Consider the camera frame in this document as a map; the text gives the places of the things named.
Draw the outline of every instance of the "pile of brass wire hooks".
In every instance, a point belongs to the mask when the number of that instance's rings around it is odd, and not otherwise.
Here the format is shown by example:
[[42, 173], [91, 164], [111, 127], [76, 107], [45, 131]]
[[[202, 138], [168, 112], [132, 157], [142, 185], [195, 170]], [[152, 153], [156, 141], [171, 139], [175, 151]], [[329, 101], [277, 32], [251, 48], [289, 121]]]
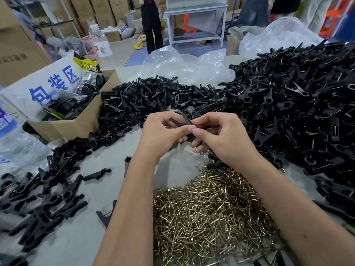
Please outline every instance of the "pile of brass wire hooks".
[[217, 265], [233, 254], [245, 261], [277, 237], [257, 193], [232, 169], [204, 167], [184, 189], [154, 196], [154, 253], [165, 265]]

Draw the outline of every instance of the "pink plastic stool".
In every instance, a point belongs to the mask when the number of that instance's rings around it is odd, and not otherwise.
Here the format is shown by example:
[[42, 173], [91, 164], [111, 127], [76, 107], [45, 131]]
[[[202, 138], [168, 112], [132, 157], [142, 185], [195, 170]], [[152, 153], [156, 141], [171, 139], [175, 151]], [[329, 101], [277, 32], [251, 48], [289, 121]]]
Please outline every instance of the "pink plastic stool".
[[100, 57], [95, 50], [94, 43], [92, 42], [91, 36], [84, 36], [81, 38], [83, 42], [84, 50], [87, 57], [93, 61], [100, 61]]

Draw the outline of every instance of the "white sign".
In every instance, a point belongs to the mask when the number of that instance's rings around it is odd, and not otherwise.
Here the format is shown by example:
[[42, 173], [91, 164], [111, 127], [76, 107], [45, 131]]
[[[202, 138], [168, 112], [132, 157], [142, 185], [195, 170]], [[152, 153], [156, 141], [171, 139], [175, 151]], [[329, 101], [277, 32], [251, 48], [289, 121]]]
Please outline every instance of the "white sign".
[[50, 101], [49, 94], [56, 89], [73, 91], [83, 70], [73, 60], [74, 53], [36, 71], [0, 92], [4, 102], [15, 106], [28, 120], [41, 121], [46, 113], [42, 105]]

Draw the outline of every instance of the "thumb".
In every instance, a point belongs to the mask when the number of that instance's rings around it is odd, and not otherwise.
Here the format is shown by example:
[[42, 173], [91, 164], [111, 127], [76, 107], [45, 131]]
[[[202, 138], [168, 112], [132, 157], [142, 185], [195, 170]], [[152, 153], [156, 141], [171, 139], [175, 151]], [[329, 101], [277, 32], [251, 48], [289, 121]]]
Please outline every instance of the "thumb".
[[176, 129], [172, 129], [171, 131], [175, 134], [176, 140], [192, 133], [192, 130], [196, 129], [195, 125], [184, 125]]
[[193, 129], [193, 135], [200, 139], [202, 142], [206, 143], [207, 145], [213, 145], [213, 141], [217, 135], [211, 134], [210, 132], [203, 130], [203, 129]]

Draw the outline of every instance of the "hand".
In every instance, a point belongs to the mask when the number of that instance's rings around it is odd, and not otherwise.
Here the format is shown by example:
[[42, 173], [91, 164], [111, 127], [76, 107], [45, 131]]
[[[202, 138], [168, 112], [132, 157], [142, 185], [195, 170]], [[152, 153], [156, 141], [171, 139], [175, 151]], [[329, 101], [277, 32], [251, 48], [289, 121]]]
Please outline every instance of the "hand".
[[271, 10], [274, 5], [274, 2], [272, 0], [268, 0], [268, 10]]
[[192, 131], [196, 136], [191, 143], [191, 147], [196, 147], [193, 152], [212, 149], [220, 160], [240, 173], [261, 157], [236, 114], [209, 112], [191, 122], [198, 127]]
[[144, 152], [154, 159], [156, 164], [173, 146], [175, 142], [187, 141], [187, 135], [196, 128], [195, 125], [184, 125], [180, 128], [167, 129], [165, 126], [176, 127], [171, 119], [186, 123], [183, 116], [175, 112], [159, 112], [149, 114], [144, 123], [143, 133], [136, 152]]

